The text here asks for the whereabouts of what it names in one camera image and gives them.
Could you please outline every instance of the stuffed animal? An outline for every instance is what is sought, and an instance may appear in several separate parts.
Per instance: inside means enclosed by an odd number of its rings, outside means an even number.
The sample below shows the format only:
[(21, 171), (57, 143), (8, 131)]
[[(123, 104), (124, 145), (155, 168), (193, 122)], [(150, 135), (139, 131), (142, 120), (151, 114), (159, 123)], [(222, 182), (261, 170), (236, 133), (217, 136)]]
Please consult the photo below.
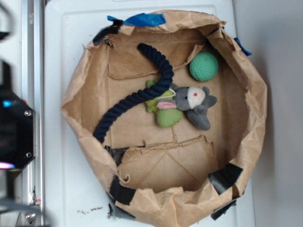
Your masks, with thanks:
[(210, 129), (210, 122), (207, 118), (209, 107), (216, 104), (217, 98), (209, 95), (207, 87), (178, 87), (172, 84), (171, 88), (176, 92), (172, 100), (160, 100), (157, 107), (160, 110), (177, 108), (185, 111), (188, 119), (198, 128), (206, 131)]
[[(157, 82), (158, 82), (157, 79), (148, 80), (146, 82), (146, 86), (150, 88), (152, 85), (156, 84)], [(160, 110), (157, 107), (157, 103), (159, 102), (159, 100), (161, 99), (171, 100), (173, 99), (174, 95), (175, 95), (174, 91), (167, 90), (160, 97), (145, 102), (147, 106), (147, 112), (149, 113), (154, 112), (156, 114), (157, 124), (162, 128), (174, 126), (183, 117), (183, 112), (178, 110), (177, 108)]]

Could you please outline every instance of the blue light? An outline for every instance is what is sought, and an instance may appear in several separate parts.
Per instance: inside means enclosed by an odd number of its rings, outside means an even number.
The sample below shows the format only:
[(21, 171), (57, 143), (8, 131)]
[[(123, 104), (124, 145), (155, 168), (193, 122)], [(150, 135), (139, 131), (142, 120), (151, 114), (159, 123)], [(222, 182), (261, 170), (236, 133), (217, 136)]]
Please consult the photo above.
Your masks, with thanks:
[(9, 101), (9, 100), (4, 100), (3, 101), (3, 107), (4, 108), (8, 108), (13, 104), (13, 102)]

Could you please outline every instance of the plush donkey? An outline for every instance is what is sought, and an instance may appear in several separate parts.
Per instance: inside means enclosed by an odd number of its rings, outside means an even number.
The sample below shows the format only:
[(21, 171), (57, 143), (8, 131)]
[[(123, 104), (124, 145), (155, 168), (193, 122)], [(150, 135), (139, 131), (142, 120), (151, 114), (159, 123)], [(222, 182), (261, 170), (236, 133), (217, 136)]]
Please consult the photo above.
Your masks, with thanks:
[(176, 92), (172, 100), (161, 100), (157, 103), (160, 110), (177, 108), (185, 111), (189, 120), (202, 130), (210, 129), (210, 122), (207, 118), (207, 110), (216, 104), (217, 98), (209, 95), (207, 87), (178, 87), (172, 84), (171, 88)]

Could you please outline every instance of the rope toy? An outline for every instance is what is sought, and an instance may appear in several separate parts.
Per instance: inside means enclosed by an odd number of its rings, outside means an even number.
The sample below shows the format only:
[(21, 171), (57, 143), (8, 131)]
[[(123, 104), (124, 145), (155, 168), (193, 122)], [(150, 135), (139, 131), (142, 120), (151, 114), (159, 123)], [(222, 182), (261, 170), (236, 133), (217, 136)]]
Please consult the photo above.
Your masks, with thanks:
[(140, 103), (161, 96), (165, 91), (169, 90), (172, 83), (174, 72), (172, 71), (172, 66), (169, 61), (166, 60), (166, 57), (152, 46), (146, 44), (139, 44), (137, 48), (142, 54), (156, 64), (160, 69), (161, 78), (159, 79), (159, 82), (150, 88), (139, 90), (137, 93), (132, 93), (125, 99), (120, 100), (119, 103), (115, 104), (114, 107), (110, 108), (105, 113), (93, 134), (100, 143), (104, 142), (109, 127), (119, 116)]

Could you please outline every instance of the brown paper bag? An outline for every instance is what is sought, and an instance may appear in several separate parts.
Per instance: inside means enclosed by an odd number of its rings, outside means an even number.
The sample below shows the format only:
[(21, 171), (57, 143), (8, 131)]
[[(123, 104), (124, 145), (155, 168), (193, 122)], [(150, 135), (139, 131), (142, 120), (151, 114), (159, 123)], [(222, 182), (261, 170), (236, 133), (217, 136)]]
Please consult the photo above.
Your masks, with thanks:
[[(87, 46), (64, 96), (62, 113), (116, 206), (144, 223), (187, 227), (244, 193), (263, 145), (267, 87), (224, 31), (225, 22), (197, 12), (156, 13), (164, 14), (165, 24), (121, 26), (118, 35)], [(114, 122), (103, 144), (93, 137), (110, 107), (145, 88), (148, 79), (159, 78), (159, 69), (137, 50), (139, 43), (166, 55), (174, 83), (206, 86), (217, 97), (207, 114), (210, 130), (196, 128), (186, 117), (173, 127), (160, 128), (143, 103)], [(194, 80), (188, 70), (201, 51), (219, 62), (217, 75), (207, 82)], [(105, 146), (129, 148), (119, 166)]]

